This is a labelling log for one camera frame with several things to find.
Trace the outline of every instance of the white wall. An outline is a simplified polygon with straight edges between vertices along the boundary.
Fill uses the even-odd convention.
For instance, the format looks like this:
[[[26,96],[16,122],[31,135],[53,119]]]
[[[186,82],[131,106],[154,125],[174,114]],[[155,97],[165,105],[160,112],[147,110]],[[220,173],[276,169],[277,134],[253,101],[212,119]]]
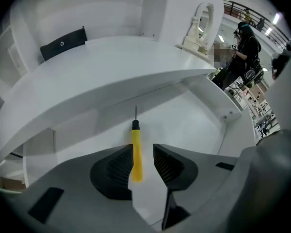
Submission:
[[[33,72],[44,61],[38,40],[34,0],[15,0],[10,22],[14,43],[25,68]]]
[[[182,44],[201,2],[214,4],[213,28],[209,36],[208,49],[211,48],[217,35],[224,13],[223,0],[167,0],[164,24],[160,41],[171,45]]]
[[[268,18],[270,21],[273,21],[276,13],[279,11],[277,8],[273,5],[273,3],[269,0],[231,0],[240,4],[243,4],[244,6],[247,6],[248,8],[260,13],[261,15]],[[284,19],[280,19],[279,22],[276,24],[276,26],[282,30],[282,32],[291,39],[291,31],[285,22]]]
[[[165,17],[167,0],[144,0],[141,16],[141,34],[159,40]]]
[[[143,0],[35,0],[39,44],[85,27],[88,39],[140,35]]]

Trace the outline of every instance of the gray surface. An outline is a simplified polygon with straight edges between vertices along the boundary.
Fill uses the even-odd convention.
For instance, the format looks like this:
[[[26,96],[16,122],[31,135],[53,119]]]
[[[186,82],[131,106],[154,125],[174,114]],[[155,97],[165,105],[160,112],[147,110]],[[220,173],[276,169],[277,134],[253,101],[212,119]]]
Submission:
[[[291,214],[291,192],[289,195],[286,194],[289,187],[291,187],[291,132],[280,131],[259,143],[243,190],[230,213],[227,230],[244,232],[249,227],[261,223],[270,211],[272,218],[284,221],[284,217]],[[286,208],[279,206],[280,202],[285,204]],[[284,228],[286,232],[290,232],[291,217],[287,223],[289,226]]]
[[[291,59],[265,93],[265,99],[276,115],[280,128],[291,130]]]
[[[166,233],[225,232],[227,217],[244,186],[255,147],[244,149],[226,182],[193,215]]]
[[[49,187],[58,187],[64,193],[46,222],[55,230],[67,233],[155,232],[137,214],[130,200],[110,200],[90,181],[93,164],[121,148],[103,150],[58,165],[22,193],[14,203],[15,208],[26,214]]]
[[[219,162],[235,165],[238,159],[183,150],[164,144],[162,146],[194,161],[198,166],[197,178],[190,187],[184,191],[173,192],[177,205],[183,207],[190,214],[207,202],[231,174],[230,170],[215,165]]]

